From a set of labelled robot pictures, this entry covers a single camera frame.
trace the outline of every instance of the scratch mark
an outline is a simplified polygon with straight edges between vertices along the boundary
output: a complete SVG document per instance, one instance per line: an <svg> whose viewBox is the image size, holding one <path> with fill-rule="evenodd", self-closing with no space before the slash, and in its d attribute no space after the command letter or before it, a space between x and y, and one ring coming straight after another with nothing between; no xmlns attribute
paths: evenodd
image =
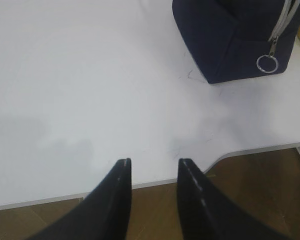
<svg viewBox="0 0 300 240"><path fill-rule="evenodd" d="M180 147L178 148L178 152L176 153L176 155L174 155L173 159L176 159L180 154Z"/></svg>
<svg viewBox="0 0 300 240"><path fill-rule="evenodd" d="M216 177L217 175L215 174L209 174L209 175L206 175L207 178L213 178L213 177Z"/></svg>
<svg viewBox="0 0 300 240"><path fill-rule="evenodd" d="M146 229L146 227L143 226L143 228L141 229L141 231L138 233L138 235L136 236L136 238L135 238L134 240L140 239L140 236L141 236L142 232L143 232L145 229Z"/></svg>
<svg viewBox="0 0 300 240"><path fill-rule="evenodd" d="M190 74L192 73L192 71L193 71L193 69L192 69L190 72L188 72L188 75L186 76L188 79L192 79L192 78L190 77Z"/></svg>
<svg viewBox="0 0 300 240"><path fill-rule="evenodd" d="M224 90L223 89L221 89L221 91L219 92L219 97L221 96L221 94L222 94L222 92L223 92Z"/></svg>

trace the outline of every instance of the navy pouch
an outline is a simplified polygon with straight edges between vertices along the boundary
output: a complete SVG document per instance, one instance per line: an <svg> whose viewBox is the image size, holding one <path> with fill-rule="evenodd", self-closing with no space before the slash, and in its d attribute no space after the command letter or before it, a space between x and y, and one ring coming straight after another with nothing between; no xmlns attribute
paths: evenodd
<svg viewBox="0 0 300 240"><path fill-rule="evenodd" d="M300 25L300 0L173 0L172 10L211 84L283 73Z"/></svg>

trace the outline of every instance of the wooden floor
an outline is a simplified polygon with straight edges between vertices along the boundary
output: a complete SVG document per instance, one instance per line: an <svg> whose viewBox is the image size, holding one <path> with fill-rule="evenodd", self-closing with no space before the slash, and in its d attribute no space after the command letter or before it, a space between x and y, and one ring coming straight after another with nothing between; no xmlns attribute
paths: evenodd
<svg viewBox="0 0 300 240"><path fill-rule="evenodd" d="M207 174L229 198L300 240L300 157L295 149L224 159ZM22 240L75 207L73 199L0 211L0 240ZM176 185L132 191L127 240L182 240Z"/></svg>

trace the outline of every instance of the zipper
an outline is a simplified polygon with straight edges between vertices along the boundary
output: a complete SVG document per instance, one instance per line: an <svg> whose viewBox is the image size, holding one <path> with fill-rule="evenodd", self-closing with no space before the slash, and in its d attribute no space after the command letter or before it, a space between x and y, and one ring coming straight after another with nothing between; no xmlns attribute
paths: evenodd
<svg viewBox="0 0 300 240"><path fill-rule="evenodd" d="M269 54L268 55L265 54L265 55L260 56L256 61L256 65L257 65L258 69L261 72L271 74L271 73L274 73L279 67L279 62L275 58L278 39L279 39L280 35L284 32L284 30L287 28L289 23L291 22L292 18L296 14L296 11L297 11L297 9L300 5L300 0L295 0L292 7L291 7L291 2L292 2L292 0L285 0L284 1L279 19L276 22L276 25L274 26L274 28L272 30L272 33L271 33L271 35L268 39L268 42L271 43ZM274 60L275 68L273 70L267 71L267 70L264 70L263 68L260 67L259 61L260 61L261 58L264 58L264 57L267 57L267 58L270 58L270 59Z"/></svg>

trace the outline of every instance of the zipper pull ring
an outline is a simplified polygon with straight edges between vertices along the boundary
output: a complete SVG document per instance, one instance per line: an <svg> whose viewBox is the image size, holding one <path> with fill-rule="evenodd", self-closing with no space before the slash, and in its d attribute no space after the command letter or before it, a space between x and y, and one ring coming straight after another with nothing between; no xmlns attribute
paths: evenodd
<svg viewBox="0 0 300 240"><path fill-rule="evenodd" d="M277 43L278 43L278 38L279 36L275 36L272 40L271 40L271 47L270 47L270 52L269 52L269 56L274 56L275 52L276 52L276 48L277 48Z"/></svg>
<svg viewBox="0 0 300 240"><path fill-rule="evenodd" d="M275 71L277 71L278 68L279 68L279 62L278 62L278 60L277 60L276 57L275 57L276 48L277 48L277 43L278 43L278 38L279 38L279 36L275 36L274 38L271 39L271 47L270 47L269 54L268 54L268 55L266 55L266 54L265 54L265 55L262 55L262 56L260 56L260 57L256 60L256 66L257 66L257 68L258 68L261 72L263 72L263 73L265 73L265 74L272 74L272 73L274 73ZM260 60L263 59L263 58L268 58L268 59L271 59L272 61L274 61L275 66L274 66L274 69L273 69L273 70L265 70L264 68L262 68L262 67L260 66Z"/></svg>

